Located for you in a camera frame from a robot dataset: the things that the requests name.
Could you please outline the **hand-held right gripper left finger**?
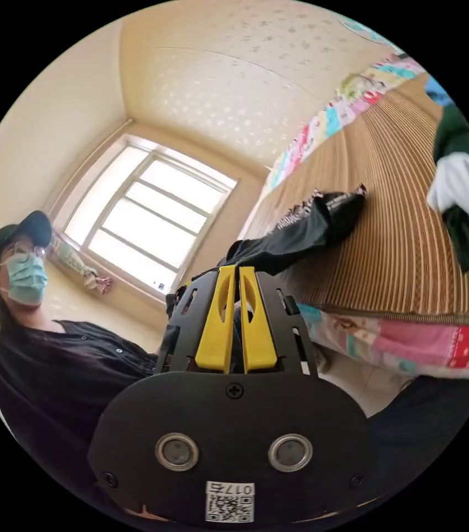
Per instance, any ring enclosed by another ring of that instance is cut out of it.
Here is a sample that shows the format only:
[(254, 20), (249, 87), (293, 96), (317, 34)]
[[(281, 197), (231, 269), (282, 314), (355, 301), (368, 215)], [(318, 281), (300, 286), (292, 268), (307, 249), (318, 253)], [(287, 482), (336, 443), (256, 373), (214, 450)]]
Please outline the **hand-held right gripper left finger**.
[(228, 373), (233, 343), (235, 266), (221, 267), (195, 355), (201, 370)]

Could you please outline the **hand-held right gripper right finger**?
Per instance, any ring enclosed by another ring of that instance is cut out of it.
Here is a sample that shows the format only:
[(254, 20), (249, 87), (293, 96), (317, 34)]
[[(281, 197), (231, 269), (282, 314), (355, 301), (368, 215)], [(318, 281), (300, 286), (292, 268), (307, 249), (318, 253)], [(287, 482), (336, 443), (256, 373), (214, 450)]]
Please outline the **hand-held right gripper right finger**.
[(240, 267), (239, 289), (244, 371), (272, 370), (277, 364), (277, 354), (253, 267)]

